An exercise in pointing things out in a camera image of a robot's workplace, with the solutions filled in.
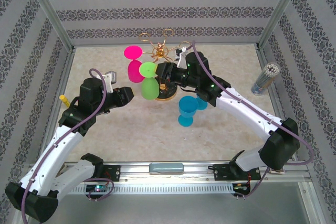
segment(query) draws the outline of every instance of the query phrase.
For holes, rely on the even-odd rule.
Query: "patterned wallpaper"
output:
[[[291,0],[264,50],[281,66],[276,90],[285,116],[314,149],[311,173],[328,223],[336,223],[335,3]],[[307,158],[306,149],[299,157]]]
[[[12,218],[4,193],[37,160],[67,60],[37,0],[0,0],[0,223]]]
[[[139,42],[143,32],[170,42],[257,42],[279,0],[50,0],[75,45]]]

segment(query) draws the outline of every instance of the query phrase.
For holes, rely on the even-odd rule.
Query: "beige floor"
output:
[[[151,51],[151,46],[142,46]],[[147,101],[141,97],[140,84],[128,80],[129,60],[123,56],[125,46],[77,48],[65,95],[69,100],[79,94],[79,86],[89,77],[90,68],[102,73],[117,72],[115,87],[132,87],[135,97],[127,106],[97,117],[97,123],[68,157],[78,161],[93,153],[105,161],[205,161],[228,160],[241,150],[262,144],[251,129],[234,116],[208,106],[198,111],[191,127],[181,127],[177,118],[178,102],[189,93],[178,90],[168,102]],[[257,97],[250,87],[260,73],[254,45],[198,45],[209,60],[216,76],[231,83],[245,98],[273,113],[268,94]],[[150,61],[143,55],[142,62]]]

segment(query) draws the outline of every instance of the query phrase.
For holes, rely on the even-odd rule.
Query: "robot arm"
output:
[[[112,88],[112,85],[115,84],[115,75],[116,73],[112,71],[103,75],[107,96],[97,115],[106,114],[113,108],[125,106],[134,97],[132,89],[129,87]],[[79,96],[74,98],[70,107],[62,114],[55,135],[42,156],[19,183],[10,182],[6,187],[5,193],[16,209],[21,210],[23,193],[32,174],[42,157],[52,146],[55,148],[42,163],[29,188],[26,199],[26,213],[29,216],[40,222],[47,221],[55,212],[58,202],[74,187],[88,178],[101,176],[103,160],[88,153],[74,167],[56,177],[70,152],[83,139],[90,127],[95,124],[96,116],[68,134],[58,145],[56,142],[72,127],[88,118],[98,108],[102,97],[102,80],[99,77],[84,80],[80,86]]]
[[[207,70],[211,73],[208,60],[201,52],[198,52],[198,54]],[[241,100],[237,101],[233,99],[206,75],[194,52],[189,53],[185,57],[185,60],[186,69],[177,67],[175,63],[165,62],[158,64],[156,74],[162,79],[174,82],[181,87],[195,88],[195,92],[199,98],[239,118],[265,141],[263,146],[250,151],[239,152],[230,162],[231,172],[236,175],[240,172],[247,172],[253,168],[263,166],[280,170],[298,150],[300,146],[299,141],[273,124],[270,124],[255,111],[242,104],[241,101],[244,100],[253,106],[253,108],[295,134],[298,133],[296,122],[290,118],[283,121],[276,116],[270,115],[243,98],[228,82],[222,78],[213,76],[229,93],[239,97]]]

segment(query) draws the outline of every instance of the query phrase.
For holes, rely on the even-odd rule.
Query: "blue cup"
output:
[[[198,102],[198,110],[205,110],[208,107],[208,103],[203,101],[199,96],[197,96],[196,100]]]
[[[193,124],[193,116],[198,108],[198,101],[189,95],[182,97],[178,103],[180,116],[178,122],[183,127],[189,127]]]

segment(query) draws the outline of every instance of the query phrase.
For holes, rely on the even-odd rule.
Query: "yellow marker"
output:
[[[59,99],[66,105],[66,107],[70,107],[70,102],[68,101],[68,98],[65,97],[65,95],[61,94]]]

